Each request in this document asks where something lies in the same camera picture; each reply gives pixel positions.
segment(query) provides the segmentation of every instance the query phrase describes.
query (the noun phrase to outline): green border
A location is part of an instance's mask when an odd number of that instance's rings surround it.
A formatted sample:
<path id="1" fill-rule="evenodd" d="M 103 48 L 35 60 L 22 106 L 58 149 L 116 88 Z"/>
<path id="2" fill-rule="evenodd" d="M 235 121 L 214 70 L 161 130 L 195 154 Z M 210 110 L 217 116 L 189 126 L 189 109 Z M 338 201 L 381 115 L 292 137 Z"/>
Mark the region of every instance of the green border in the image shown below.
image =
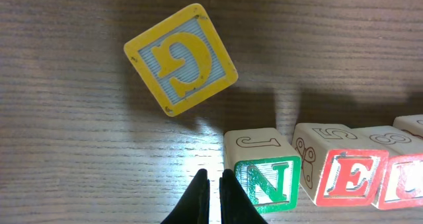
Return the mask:
<path id="1" fill-rule="evenodd" d="M 284 161 L 293 161 L 291 201 L 289 201 L 288 204 L 255 207 L 259 213 L 287 211 L 297 207 L 298 191 L 299 191 L 299 175 L 301 172 L 301 157 L 290 156 L 290 157 L 277 157 L 277 158 L 269 158 L 269 159 L 258 159 L 253 161 L 238 161 L 235 164 L 235 168 L 234 168 L 235 177 L 237 177 L 238 182 L 241 182 L 241 177 L 240 177 L 241 164 L 242 165 L 245 165 L 245 164 L 256 165 L 256 164 L 275 163 L 275 162 L 284 162 Z"/>

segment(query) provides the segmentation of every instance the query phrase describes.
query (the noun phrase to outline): toy block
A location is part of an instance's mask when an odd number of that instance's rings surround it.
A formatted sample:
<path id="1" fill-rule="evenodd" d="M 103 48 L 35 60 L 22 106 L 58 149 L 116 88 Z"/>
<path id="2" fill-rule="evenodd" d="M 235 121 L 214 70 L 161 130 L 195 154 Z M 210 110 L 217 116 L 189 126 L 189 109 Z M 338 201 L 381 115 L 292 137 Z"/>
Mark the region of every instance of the toy block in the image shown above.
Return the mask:
<path id="1" fill-rule="evenodd" d="M 188 110 L 238 79 L 210 17 L 197 3 L 130 40 L 124 51 L 168 116 Z"/>
<path id="2" fill-rule="evenodd" d="M 292 146 L 301 155 L 300 184 L 318 206 L 369 205 L 388 152 L 341 124 L 297 124 Z"/>
<path id="3" fill-rule="evenodd" d="M 229 131 L 224 144 L 225 168 L 259 213 L 297 206 L 301 157 L 276 129 Z"/>
<path id="4" fill-rule="evenodd" d="M 385 176 L 373 205 L 378 209 L 423 205 L 423 141 L 391 126 L 354 131 L 389 152 Z"/>
<path id="5" fill-rule="evenodd" d="M 401 116 L 395 118 L 393 127 L 423 139 L 423 115 Z"/>

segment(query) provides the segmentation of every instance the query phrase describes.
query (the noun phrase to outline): wooden table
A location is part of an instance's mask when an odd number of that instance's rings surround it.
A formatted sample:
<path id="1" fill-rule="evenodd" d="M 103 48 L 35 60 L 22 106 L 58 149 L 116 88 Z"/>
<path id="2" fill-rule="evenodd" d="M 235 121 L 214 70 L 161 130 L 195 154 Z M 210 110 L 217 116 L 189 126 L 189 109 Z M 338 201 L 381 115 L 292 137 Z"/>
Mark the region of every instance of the wooden table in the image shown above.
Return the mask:
<path id="1" fill-rule="evenodd" d="M 168 118 L 123 53 L 191 3 L 239 81 Z M 159 223 L 199 168 L 220 222 L 223 133 L 423 113 L 423 0 L 0 0 L 0 223 Z M 298 208 L 269 223 L 421 223 L 421 208 Z"/>

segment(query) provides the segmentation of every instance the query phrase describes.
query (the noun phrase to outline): red border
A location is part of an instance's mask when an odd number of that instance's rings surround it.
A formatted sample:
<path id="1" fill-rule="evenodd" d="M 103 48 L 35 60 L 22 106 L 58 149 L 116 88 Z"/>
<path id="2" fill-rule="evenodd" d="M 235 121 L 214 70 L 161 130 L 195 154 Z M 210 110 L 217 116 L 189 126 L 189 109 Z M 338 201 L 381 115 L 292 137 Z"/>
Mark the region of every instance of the red border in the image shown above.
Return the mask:
<path id="1" fill-rule="evenodd" d="M 367 197 L 365 198 L 324 198 L 326 183 L 329 178 L 330 168 L 332 167 L 332 158 L 335 155 L 355 156 L 355 157 L 369 157 L 376 156 L 380 157 L 379 166 L 376 169 L 375 176 L 370 184 L 370 190 Z M 316 205 L 319 206 L 337 206 L 337 207 L 348 207 L 357 205 L 369 205 L 375 198 L 377 188 L 379 187 L 385 172 L 386 165 L 388 162 L 389 153 L 386 150 L 359 150 L 359 149 L 333 149 L 328 152 L 325 167 L 323 168 L 322 180 L 319 185 L 319 190 L 316 196 Z"/>
<path id="2" fill-rule="evenodd" d="M 388 167 L 386 168 L 385 178 L 383 179 L 381 193 L 379 195 L 379 207 L 380 210 L 388 209 L 397 209 L 404 207 L 416 207 L 423 205 L 423 197 L 415 200 L 400 200 L 393 202 L 385 202 L 386 191 L 389 183 L 389 178 L 391 176 L 392 166 L 396 163 L 406 163 L 411 161 L 423 161 L 423 154 L 413 154 L 413 155 L 400 155 L 397 157 L 392 157 L 388 161 Z"/>

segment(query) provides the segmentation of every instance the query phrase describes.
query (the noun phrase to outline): yellow block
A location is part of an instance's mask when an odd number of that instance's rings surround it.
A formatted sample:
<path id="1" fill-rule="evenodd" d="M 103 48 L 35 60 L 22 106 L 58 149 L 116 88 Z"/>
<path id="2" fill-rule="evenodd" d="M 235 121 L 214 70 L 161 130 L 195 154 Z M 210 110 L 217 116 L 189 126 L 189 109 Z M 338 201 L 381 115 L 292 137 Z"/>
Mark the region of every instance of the yellow block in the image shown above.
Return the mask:
<path id="1" fill-rule="evenodd" d="M 200 4 L 127 42 L 124 51 L 168 116 L 226 89 L 238 73 Z"/>

